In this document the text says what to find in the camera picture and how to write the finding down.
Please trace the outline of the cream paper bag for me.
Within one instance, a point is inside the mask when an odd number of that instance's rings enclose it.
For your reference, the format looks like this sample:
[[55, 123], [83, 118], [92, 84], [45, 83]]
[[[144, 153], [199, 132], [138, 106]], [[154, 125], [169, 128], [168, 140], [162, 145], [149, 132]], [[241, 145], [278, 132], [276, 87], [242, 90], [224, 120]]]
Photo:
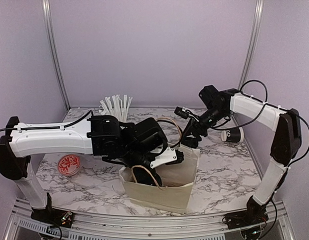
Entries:
[[176, 149], [183, 153], [184, 160], [156, 168], [161, 178], [160, 187], [142, 184], [128, 167], [119, 170], [121, 183], [131, 203], [167, 212], [186, 213], [197, 176], [200, 150], [185, 145]]

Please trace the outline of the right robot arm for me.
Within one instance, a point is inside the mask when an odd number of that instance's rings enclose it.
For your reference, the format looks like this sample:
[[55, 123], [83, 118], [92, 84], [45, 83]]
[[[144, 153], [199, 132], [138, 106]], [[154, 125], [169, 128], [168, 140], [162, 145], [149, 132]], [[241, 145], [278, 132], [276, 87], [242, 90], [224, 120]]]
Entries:
[[[256, 154], [257, 163], [268, 165], [274, 133], [253, 123], [244, 128], [244, 134], [252, 150], [243, 143], [222, 142], [216, 131], [196, 145], [202, 155], [187, 215], [225, 213], [246, 206], [260, 183], [252, 156]], [[303, 180], [309, 181], [307, 167], [309, 155], [289, 171], [287, 181], [275, 195], [284, 201], [293, 221], [309, 220], [309, 183], [302, 184]]]

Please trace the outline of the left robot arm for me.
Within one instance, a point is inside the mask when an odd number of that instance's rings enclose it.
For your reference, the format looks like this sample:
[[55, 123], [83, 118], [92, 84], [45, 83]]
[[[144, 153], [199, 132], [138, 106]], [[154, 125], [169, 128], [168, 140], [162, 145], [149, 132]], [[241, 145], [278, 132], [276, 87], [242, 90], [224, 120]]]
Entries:
[[72, 153], [92, 155], [132, 170], [138, 183], [161, 186], [156, 169], [176, 159], [158, 122], [121, 122], [91, 111], [72, 122], [27, 124], [13, 116], [0, 129], [0, 174], [16, 183], [36, 215], [52, 223], [58, 212], [31, 166], [32, 155]]

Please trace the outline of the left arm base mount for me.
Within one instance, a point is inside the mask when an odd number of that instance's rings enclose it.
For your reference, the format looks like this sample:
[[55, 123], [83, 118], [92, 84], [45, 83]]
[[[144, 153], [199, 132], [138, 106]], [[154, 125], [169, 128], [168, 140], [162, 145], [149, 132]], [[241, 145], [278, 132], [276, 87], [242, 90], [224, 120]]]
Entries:
[[47, 205], [44, 209], [32, 208], [31, 219], [47, 224], [55, 224], [58, 227], [71, 228], [74, 213], [70, 210], [61, 210], [52, 207], [52, 198], [47, 193]]

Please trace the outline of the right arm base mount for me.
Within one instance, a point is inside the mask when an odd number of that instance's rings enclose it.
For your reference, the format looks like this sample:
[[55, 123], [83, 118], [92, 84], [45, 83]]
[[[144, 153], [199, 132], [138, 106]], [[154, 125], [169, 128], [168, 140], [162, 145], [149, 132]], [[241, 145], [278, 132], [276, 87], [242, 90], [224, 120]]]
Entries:
[[266, 213], [269, 202], [268, 200], [265, 204], [260, 205], [251, 196], [246, 203], [246, 210], [227, 213], [222, 218], [222, 222], [227, 225], [229, 230], [266, 223], [269, 219]]

